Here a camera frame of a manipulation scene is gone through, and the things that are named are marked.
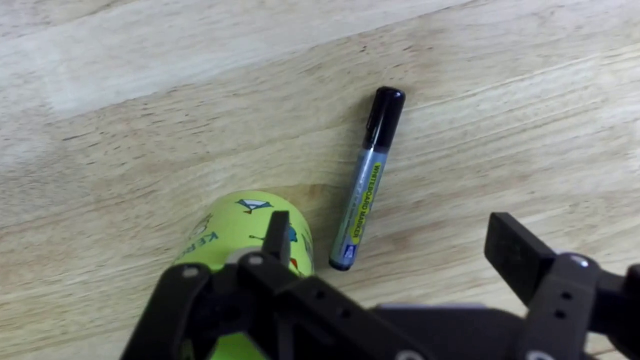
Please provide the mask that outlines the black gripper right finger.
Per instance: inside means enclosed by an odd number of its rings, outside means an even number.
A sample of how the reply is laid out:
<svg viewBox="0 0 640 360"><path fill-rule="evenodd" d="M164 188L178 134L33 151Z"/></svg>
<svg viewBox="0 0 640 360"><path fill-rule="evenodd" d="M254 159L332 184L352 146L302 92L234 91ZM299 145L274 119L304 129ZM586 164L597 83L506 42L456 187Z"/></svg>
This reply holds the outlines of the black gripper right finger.
<svg viewBox="0 0 640 360"><path fill-rule="evenodd" d="M554 252L509 213L493 213L485 256L528 308L514 360L586 360L586 338L602 334L640 360L640 265L602 270L579 252Z"/></svg>

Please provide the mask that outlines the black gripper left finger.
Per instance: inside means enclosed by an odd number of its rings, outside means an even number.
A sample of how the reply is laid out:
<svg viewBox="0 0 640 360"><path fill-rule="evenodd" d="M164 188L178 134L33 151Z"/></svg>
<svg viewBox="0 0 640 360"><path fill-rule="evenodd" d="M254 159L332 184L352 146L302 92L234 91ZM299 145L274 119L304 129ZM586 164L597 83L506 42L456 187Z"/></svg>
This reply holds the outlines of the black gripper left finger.
<svg viewBox="0 0 640 360"><path fill-rule="evenodd" d="M212 272L168 268L123 360L208 360L247 334L271 360L428 360L428 352L317 276L289 268L290 219L274 213L260 251Z"/></svg>

